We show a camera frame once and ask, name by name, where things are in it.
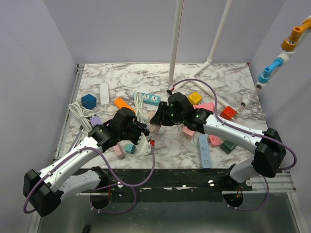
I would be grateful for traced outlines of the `teal small plug adapter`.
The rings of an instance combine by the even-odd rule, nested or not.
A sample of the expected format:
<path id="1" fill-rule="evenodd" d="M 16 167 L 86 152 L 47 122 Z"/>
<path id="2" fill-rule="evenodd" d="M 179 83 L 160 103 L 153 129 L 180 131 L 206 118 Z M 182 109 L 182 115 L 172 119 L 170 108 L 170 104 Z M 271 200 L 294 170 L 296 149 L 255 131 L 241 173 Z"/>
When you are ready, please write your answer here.
<path id="1" fill-rule="evenodd" d="M 125 147 L 125 151 L 130 154 L 134 154 L 136 151 L 136 146 L 134 144 L 127 144 Z"/>

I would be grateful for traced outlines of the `pink long power strip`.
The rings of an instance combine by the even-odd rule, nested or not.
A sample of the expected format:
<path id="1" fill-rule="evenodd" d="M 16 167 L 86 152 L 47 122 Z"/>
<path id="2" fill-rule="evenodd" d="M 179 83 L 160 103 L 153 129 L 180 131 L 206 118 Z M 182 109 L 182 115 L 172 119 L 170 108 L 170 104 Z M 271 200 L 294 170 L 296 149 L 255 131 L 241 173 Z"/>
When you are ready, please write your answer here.
<path id="1" fill-rule="evenodd" d="M 125 158 L 125 154 L 124 154 L 123 149 L 119 143 L 117 145 L 115 145 L 113 147 L 113 149 L 114 149 L 115 155 L 118 159 L 124 159 Z"/>

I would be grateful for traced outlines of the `pink cube socket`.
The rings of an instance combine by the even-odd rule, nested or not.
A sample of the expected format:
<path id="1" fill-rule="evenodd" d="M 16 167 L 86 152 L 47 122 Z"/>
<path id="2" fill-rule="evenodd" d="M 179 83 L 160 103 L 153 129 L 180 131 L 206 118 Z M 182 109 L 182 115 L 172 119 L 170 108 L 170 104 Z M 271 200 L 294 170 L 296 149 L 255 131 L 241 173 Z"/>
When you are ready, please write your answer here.
<path id="1" fill-rule="evenodd" d="M 188 140 L 192 140 L 192 138 L 193 138 L 193 136 L 194 136 L 194 134 L 195 134 L 194 131 L 189 130 L 187 127 L 183 127 L 181 133 L 182 133 L 182 135 L 183 135 L 186 139 L 188 139 Z"/>

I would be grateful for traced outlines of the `purple power strip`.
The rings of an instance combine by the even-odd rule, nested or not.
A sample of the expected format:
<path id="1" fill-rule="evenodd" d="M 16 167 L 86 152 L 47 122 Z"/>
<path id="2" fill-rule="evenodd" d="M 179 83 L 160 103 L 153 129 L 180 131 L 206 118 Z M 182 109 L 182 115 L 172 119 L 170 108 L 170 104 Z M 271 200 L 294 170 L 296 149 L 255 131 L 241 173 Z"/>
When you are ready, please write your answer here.
<path id="1" fill-rule="evenodd" d="M 102 120 L 100 119 L 99 116 L 93 116 L 89 120 L 90 120 L 91 126 L 96 126 L 96 125 L 102 124 Z"/>

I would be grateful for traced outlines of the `pink triangular socket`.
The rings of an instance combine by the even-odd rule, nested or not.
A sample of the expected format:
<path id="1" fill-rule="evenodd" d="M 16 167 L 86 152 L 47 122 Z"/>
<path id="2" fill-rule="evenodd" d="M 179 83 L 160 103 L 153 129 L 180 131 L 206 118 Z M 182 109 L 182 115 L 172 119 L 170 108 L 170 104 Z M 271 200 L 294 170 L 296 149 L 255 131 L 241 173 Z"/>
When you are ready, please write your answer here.
<path id="1" fill-rule="evenodd" d="M 194 109 L 203 108 L 203 109 L 209 110 L 211 112 L 214 111 L 214 103 L 212 103 L 212 102 L 197 104 L 197 105 L 194 105 L 193 107 L 194 107 Z"/>

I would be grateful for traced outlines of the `dark blue cube socket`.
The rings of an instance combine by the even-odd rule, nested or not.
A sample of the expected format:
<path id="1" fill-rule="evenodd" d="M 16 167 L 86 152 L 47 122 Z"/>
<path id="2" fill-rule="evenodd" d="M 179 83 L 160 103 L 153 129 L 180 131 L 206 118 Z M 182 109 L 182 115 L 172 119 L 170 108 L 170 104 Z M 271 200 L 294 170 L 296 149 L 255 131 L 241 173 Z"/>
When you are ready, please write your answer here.
<path id="1" fill-rule="evenodd" d="M 87 94 L 81 97 L 81 104 L 84 108 L 92 110 L 96 107 L 97 98 L 92 94 Z"/>

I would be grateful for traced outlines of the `white power strip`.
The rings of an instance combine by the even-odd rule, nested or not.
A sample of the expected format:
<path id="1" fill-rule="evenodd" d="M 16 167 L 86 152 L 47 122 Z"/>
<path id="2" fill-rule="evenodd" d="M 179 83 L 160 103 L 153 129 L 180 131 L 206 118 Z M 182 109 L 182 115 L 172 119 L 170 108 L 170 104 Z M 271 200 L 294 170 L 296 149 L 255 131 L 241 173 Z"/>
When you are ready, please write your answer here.
<path id="1" fill-rule="evenodd" d="M 99 85 L 99 90 L 100 90 L 100 103 L 101 103 L 101 105 L 109 104 L 110 99 L 109 99 L 108 84 L 107 83 L 101 83 Z"/>

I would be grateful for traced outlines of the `light blue power strip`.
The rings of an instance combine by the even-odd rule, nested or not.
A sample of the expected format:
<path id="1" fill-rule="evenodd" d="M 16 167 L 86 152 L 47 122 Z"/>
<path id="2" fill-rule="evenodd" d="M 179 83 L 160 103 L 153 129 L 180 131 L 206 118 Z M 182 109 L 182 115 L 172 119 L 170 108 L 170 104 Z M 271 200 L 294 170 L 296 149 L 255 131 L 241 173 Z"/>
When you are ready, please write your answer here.
<path id="1" fill-rule="evenodd" d="M 201 156 L 201 161 L 202 161 L 202 168 L 209 169 L 212 167 L 212 164 L 211 164 L 211 158 L 209 154 L 209 145 L 208 145 L 207 136 L 205 134 L 199 134 L 198 142 L 199 142 L 199 150 L 200 150 L 200 156 Z"/>

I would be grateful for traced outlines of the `red cube socket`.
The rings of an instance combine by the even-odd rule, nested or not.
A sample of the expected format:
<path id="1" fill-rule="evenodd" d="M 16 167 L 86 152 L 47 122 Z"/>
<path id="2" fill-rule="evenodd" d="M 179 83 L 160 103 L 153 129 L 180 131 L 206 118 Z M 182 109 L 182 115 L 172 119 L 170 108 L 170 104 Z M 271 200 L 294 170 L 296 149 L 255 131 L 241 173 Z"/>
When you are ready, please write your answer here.
<path id="1" fill-rule="evenodd" d="M 232 108 L 231 106 L 227 106 L 220 113 L 220 117 L 226 120 L 233 121 L 237 113 L 238 112 L 234 108 Z"/>

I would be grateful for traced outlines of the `dark green cube socket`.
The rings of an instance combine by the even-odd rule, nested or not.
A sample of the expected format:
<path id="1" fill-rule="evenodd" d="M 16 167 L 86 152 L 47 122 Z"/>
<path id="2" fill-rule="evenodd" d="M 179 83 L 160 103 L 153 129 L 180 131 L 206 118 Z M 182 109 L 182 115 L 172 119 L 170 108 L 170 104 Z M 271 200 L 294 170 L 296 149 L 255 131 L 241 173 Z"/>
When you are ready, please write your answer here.
<path id="1" fill-rule="evenodd" d="M 221 145 L 220 145 L 220 149 L 222 151 L 224 151 L 226 154 L 230 154 L 235 148 L 236 148 L 237 144 L 232 143 L 228 140 L 225 140 Z"/>

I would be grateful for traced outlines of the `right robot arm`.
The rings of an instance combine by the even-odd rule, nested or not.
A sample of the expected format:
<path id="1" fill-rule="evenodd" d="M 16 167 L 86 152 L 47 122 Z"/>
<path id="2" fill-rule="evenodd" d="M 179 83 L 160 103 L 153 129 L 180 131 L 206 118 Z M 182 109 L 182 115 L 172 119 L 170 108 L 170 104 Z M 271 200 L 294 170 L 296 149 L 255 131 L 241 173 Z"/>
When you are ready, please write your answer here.
<path id="1" fill-rule="evenodd" d="M 218 136 L 252 153 L 251 158 L 233 164 L 226 172 L 222 181 L 229 190 L 235 190 L 255 176 L 275 177 L 286 155 L 276 130 L 268 128 L 260 131 L 228 123 L 210 110 L 194 108 L 188 98 L 179 92 L 170 95 L 167 102 L 160 102 L 150 123 L 160 126 L 183 124 L 191 131 Z"/>

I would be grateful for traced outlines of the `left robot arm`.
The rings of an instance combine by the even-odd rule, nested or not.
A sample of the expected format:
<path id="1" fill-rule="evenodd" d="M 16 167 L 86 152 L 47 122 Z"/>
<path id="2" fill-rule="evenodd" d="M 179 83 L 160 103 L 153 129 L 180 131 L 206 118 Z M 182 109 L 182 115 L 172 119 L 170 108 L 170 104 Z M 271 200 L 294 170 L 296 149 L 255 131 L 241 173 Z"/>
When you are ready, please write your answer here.
<path id="1" fill-rule="evenodd" d="M 93 126 L 72 152 L 40 171 L 30 169 L 24 175 L 24 213 L 49 215 L 61 203 L 65 194 L 61 188 L 66 180 L 85 163 L 120 141 L 131 141 L 138 145 L 149 134 L 147 125 L 138 121 L 134 111 L 125 107 L 119 109 L 112 119 Z"/>

